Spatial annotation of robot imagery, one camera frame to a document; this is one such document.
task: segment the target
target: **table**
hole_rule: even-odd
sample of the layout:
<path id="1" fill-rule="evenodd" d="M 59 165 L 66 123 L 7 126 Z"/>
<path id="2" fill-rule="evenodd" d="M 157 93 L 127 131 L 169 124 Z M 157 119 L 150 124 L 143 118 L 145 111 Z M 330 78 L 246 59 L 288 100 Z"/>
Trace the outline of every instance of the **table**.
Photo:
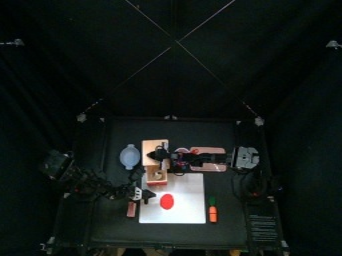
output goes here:
<path id="1" fill-rule="evenodd" d="M 121 163 L 121 151 L 127 144 L 142 150 L 142 141 L 169 139 L 170 148 L 210 146 L 233 152 L 234 146 L 255 147 L 261 165 L 270 172 L 267 149 L 262 128 L 254 120 L 187 119 L 166 121 L 149 118 L 102 119 L 94 117 L 79 124 L 75 141 L 75 160 L 80 167 L 106 173 L 115 186 L 127 183 L 127 170 Z M 127 200 L 75 202 L 62 199 L 54 235 L 56 247 L 84 248 L 194 248 L 246 249 L 247 229 L 245 205 L 234 197 L 231 178 L 234 172 L 203 172 L 205 196 L 217 197 L 219 221 L 217 224 L 141 224 L 130 219 Z"/>

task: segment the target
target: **cable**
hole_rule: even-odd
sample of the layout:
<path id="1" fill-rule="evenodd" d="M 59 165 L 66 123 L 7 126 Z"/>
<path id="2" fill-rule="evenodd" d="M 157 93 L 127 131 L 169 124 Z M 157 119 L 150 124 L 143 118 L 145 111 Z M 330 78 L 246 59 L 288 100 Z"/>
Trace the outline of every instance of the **cable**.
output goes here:
<path id="1" fill-rule="evenodd" d="M 234 2 L 230 1 L 178 41 L 182 42 Z"/>
<path id="2" fill-rule="evenodd" d="M 159 28 L 159 30 L 173 39 L 173 36 L 170 33 L 158 25 L 158 23 L 141 11 L 141 9 L 129 1 L 126 0 L 127 4 L 145 16 L 145 18 Z M 174 40 L 175 43 L 181 46 L 181 48 L 190 54 L 190 56 L 197 60 L 197 62 L 201 64 L 201 66 L 207 70 L 207 72 L 211 74 L 211 76 L 215 78 L 215 80 L 219 82 L 221 85 L 223 85 L 231 95 L 238 99 L 238 101 L 243 104 L 243 106 L 247 108 L 247 110 L 254 114 L 255 117 L 261 117 L 258 113 L 254 111 L 251 106 L 239 98 L 233 91 L 230 90 L 227 84 L 221 80 L 221 78 L 214 74 L 214 72 L 206 67 L 206 65 L 201 62 L 201 60 L 194 56 L 194 54 L 189 51 L 189 49 L 182 45 L 182 41 L 235 2 L 235 0 L 230 1 L 179 40 Z M 127 81 L 142 71 L 145 68 L 171 49 L 169 47 L 122 83 L 119 83 L 114 89 L 107 93 L 106 97 L 110 97 L 112 93 L 118 90 L 118 88 L 127 83 Z M 103 102 L 104 98 L 98 99 L 95 103 L 80 113 L 80 115 L 86 114 L 96 105 Z"/>

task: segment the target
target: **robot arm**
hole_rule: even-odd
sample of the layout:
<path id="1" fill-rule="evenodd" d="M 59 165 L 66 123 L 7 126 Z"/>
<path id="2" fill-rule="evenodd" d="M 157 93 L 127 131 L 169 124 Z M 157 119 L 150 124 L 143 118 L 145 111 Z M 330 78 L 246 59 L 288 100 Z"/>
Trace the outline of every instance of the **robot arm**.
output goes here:
<path id="1" fill-rule="evenodd" d="M 149 199 L 157 196 L 150 190 L 142 190 L 134 185 L 131 176 L 130 183 L 118 187 L 112 186 L 111 182 L 100 178 L 92 170 L 80 169 L 74 164 L 71 154 L 62 154 L 56 150 L 50 152 L 40 166 L 40 171 L 71 194 L 104 196 L 110 200 L 129 197 L 133 201 L 143 199 L 146 204 Z"/>

